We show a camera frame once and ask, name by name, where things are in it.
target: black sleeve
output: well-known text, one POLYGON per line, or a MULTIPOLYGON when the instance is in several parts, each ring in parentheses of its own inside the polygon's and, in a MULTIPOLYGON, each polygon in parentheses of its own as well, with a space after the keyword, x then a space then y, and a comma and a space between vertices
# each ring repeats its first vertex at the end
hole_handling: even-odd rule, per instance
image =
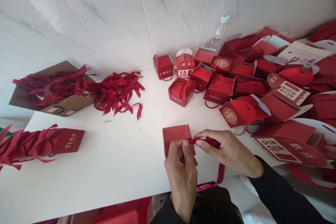
POLYGON ((264 166, 264 174, 249 179, 277 224, 331 223, 262 158, 256 157, 264 166))
MULTIPOLYGON (((164 199, 162 208, 158 211, 155 217, 149 224, 185 224, 176 214, 172 203, 169 200, 169 195, 164 199)), ((190 224, 200 224, 194 215, 191 216, 190 224)))

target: white tile wall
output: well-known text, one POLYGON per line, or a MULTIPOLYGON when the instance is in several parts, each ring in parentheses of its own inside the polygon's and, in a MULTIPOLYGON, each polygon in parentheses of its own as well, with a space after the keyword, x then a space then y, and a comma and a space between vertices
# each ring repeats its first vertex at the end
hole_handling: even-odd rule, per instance
POLYGON ((153 68, 153 54, 173 57, 207 45, 223 14, 227 37, 273 24, 302 36, 336 18, 336 0, 0 0, 0 126, 30 111, 6 105, 12 79, 69 60, 97 79, 153 68))

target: ribbon pile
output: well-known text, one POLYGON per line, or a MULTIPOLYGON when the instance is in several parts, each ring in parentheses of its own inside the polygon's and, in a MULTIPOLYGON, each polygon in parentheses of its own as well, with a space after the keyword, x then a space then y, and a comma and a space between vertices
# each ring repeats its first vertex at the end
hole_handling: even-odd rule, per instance
POLYGON ((23 79, 13 80, 13 83, 26 89, 27 96, 21 96, 31 101, 32 106, 46 108, 57 104, 71 95, 81 95, 84 91, 84 74, 90 68, 83 65, 77 72, 60 71, 50 76, 30 74, 23 79))
POLYGON ((138 113, 136 115, 139 120, 142 111, 141 103, 135 103, 129 105, 128 101, 132 97, 133 90, 138 97, 141 97, 140 90, 145 88, 138 82, 138 79, 142 78, 140 72, 121 73, 110 75, 106 77, 100 83, 86 82, 84 85, 85 90, 93 91, 96 94, 96 99, 93 104, 94 107, 100 111, 103 111, 103 115, 110 113, 111 109, 114 111, 114 115, 118 112, 124 113, 130 111, 133 114, 133 106, 139 104, 138 113))

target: white bottle cap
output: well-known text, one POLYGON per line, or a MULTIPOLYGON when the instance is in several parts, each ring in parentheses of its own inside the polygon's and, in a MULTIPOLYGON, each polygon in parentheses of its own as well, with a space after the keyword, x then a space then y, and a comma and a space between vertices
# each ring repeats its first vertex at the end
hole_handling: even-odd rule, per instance
POLYGON ((220 18, 221 23, 227 23, 229 21, 230 15, 224 15, 220 18))

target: white tabletop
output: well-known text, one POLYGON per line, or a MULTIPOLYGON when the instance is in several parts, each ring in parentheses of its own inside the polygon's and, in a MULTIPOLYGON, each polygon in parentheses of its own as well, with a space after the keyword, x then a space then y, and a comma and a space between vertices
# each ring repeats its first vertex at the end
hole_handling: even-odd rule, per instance
MULTIPOLYGON (((63 118, 35 112, 27 131, 59 127, 85 130, 78 152, 56 155, 56 161, 23 163, 21 171, 5 166, 0 172, 1 223, 34 223, 114 205, 170 191, 163 166, 162 128, 189 124, 192 135, 206 128, 229 130, 218 108, 204 105, 203 94, 194 94, 185 108, 169 100, 171 81, 158 80, 155 70, 142 73, 146 88, 141 99, 134 93, 130 104, 140 101, 137 121, 129 112, 102 116, 93 105, 63 118)), ((250 134, 239 137, 252 153, 270 166, 272 159, 250 134)), ((197 146, 198 183, 217 179, 217 160, 197 146)), ((227 168, 225 177, 238 174, 227 168)))

